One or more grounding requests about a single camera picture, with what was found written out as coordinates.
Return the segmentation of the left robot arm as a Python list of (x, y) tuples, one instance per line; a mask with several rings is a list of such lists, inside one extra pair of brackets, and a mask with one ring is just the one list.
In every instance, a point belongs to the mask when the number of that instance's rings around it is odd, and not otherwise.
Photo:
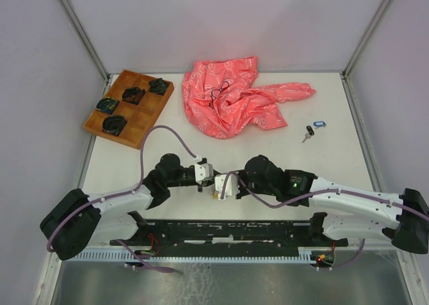
[(68, 260), (89, 245), (116, 239), (140, 245), (147, 240), (148, 228), (139, 223), (139, 211), (163, 204), (171, 188), (195, 186), (201, 191), (213, 185), (218, 174), (206, 159), (185, 168), (176, 154), (166, 154), (135, 186), (107, 194), (73, 189), (40, 223), (46, 249)]

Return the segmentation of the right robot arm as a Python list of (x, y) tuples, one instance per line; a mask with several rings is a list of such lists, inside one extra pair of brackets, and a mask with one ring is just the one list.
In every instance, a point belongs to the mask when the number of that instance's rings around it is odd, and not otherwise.
[(245, 164), (238, 182), (241, 196), (273, 196), (276, 208), (319, 208), (307, 230), (315, 245), (330, 239), (372, 239), (409, 253), (428, 253), (428, 205), (417, 190), (394, 194), (351, 188), (310, 172), (283, 170), (262, 155)]

